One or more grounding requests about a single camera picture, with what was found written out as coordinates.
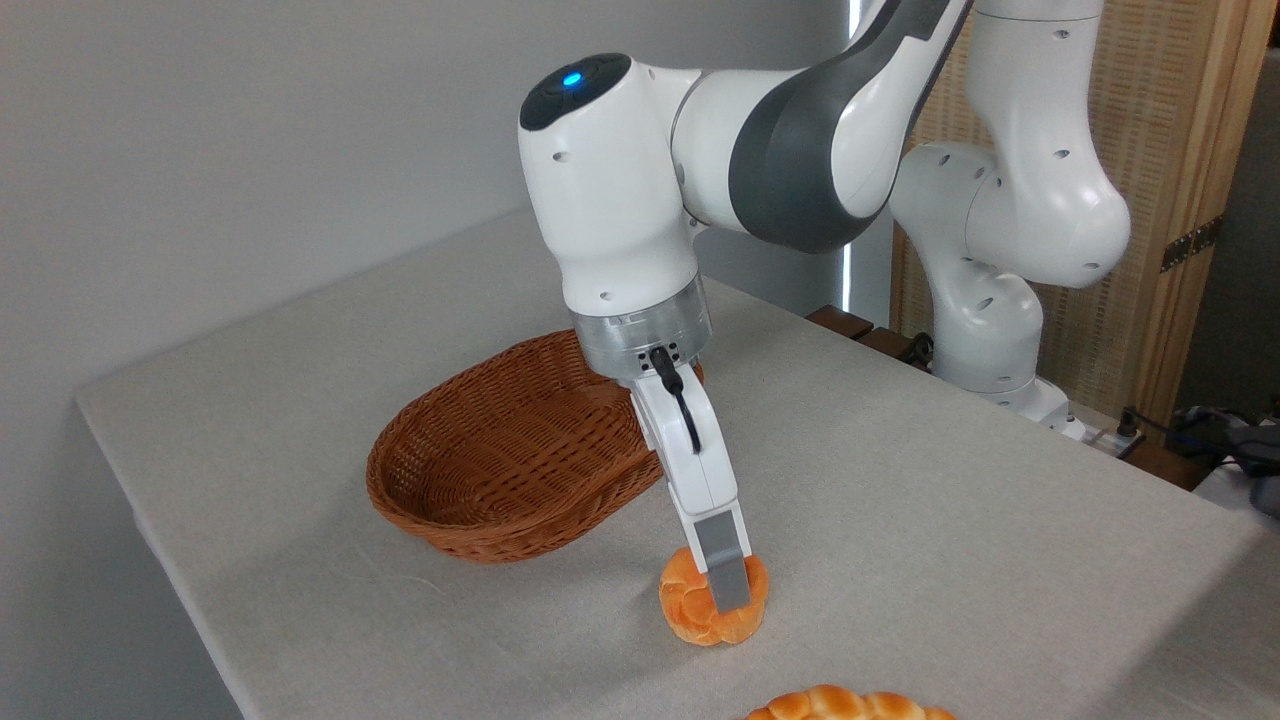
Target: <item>electrical cable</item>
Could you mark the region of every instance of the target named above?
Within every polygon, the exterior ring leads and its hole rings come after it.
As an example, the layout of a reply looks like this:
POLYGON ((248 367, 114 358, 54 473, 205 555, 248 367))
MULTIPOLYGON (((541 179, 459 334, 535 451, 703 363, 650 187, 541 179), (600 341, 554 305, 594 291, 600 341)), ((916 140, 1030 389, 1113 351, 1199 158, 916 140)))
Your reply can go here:
MULTIPOLYGON (((1204 442, 1204 441, 1201 441, 1201 439, 1196 439, 1193 437, 1187 437, 1187 436, 1179 433, 1178 430, 1174 430, 1171 428, 1166 428, 1165 425, 1162 425, 1162 424, 1152 420, 1151 418, 1147 418, 1142 413, 1138 413, 1138 409, 1133 407, 1132 405, 1129 407, 1125 407, 1124 411, 1126 414, 1133 415, 1134 418, 1142 420, 1144 424, 1149 425, 1152 429, 1155 429, 1157 432, 1161 432, 1161 433, 1165 433, 1166 436, 1169 436, 1171 438, 1175 438, 1179 442, 1183 442, 1183 443, 1187 443, 1187 445, 1190 445, 1190 446, 1196 446, 1196 447, 1202 447, 1204 450, 1213 451, 1213 452, 1216 452, 1217 455, 1221 455, 1221 456, 1230 455, 1231 457, 1235 457, 1236 460, 1245 460, 1248 462, 1254 462, 1257 465, 1262 465, 1263 468, 1275 468, 1276 471, 1280 473, 1280 462, 1276 462, 1275 460, 1272 460, 1270 457, 1258 457, 1257 455, 1248 455, 1245 452, 1240 452, 1240 451, 1233 450, 1230 447, 1222 447, 1222 446, 1219 446, 1219 445, 1213 445, 1211 442, 1204 442)), ((1272 442, 1249 441, 1249 443, 1252 443, 1252 445, 1261 445, 1261 446, 1266 446, 1266 447, 1277 447, 1277 448, 1280 448, 1280 445, 1272 443, 1272 442)))

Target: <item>white robotic arm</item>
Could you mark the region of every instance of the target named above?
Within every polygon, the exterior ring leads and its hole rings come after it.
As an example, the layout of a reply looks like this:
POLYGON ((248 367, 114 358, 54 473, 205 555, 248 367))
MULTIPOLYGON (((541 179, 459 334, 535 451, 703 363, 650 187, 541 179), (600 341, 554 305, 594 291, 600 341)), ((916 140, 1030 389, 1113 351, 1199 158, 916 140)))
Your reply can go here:
POLYGON ((996 150, 922 145, 890 199, 933 295, 933 374, 1076 439, 1066 395, 1036 377, 1043 311, 1025 281, 1092 284, 1129 241, 1087 114, 1102 6, 978 0, 966 90, 996 150))
POLYGON ((707 224, 819 252, 856 237, 969 0, 888 0, 845 53, 796 72, 671 70, 593 55, 530 91, 520 152, 588 364, 628 387, 717 609, 751 553, 691 363, 710 338, 691 240, 707 224))

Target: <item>table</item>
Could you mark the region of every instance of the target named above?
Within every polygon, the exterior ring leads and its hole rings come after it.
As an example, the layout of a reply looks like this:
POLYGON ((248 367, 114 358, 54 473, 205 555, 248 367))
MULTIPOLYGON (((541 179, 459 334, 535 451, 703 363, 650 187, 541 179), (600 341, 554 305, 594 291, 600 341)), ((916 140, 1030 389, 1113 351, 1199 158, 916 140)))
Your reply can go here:
POLYGON ((817 683, 961 719, 1280 715, 1280 541, 708 282, 703 360, 772 575, 759 633, 677 641, 652 488, 477 566, 364 491, 394 414, 568 327, 531 213, 83 388, 78 404, 250 719, 741 717, 817 683))

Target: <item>oval basket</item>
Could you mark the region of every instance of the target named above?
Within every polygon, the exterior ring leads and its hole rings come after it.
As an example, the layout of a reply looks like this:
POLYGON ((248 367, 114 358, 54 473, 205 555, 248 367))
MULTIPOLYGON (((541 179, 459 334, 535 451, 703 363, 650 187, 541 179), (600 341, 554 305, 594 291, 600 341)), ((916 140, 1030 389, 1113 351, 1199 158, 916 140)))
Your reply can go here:
POLYGON ((662 475, 628 392, 573 331, 516 345, 419 397, 369 454, 374 507, 440 552, 512 562, 598 525, 662 475))

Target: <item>braided bread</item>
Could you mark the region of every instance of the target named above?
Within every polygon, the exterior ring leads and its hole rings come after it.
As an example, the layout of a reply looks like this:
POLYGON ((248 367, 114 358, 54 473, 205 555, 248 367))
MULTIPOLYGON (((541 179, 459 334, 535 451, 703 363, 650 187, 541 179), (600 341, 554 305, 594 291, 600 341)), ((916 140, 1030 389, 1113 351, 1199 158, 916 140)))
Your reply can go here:
POLYGON ((946 710, 923 708, 893 693, 867 697, 836 685, 815 685, 787 693, 751 711, 745 720, 956 720, 946 710))
POLYGON ((698 571, 694 553, 682 547, 671 556, 658 580, 658 600, 667 624, 680 639, 712 646, 737 644, 751 637, 764 620, 764 598, 769 594, 769 574, 755 555, 746 559, 746 584, 751 602, 723 615, 716 611, 707 575, 698 571))

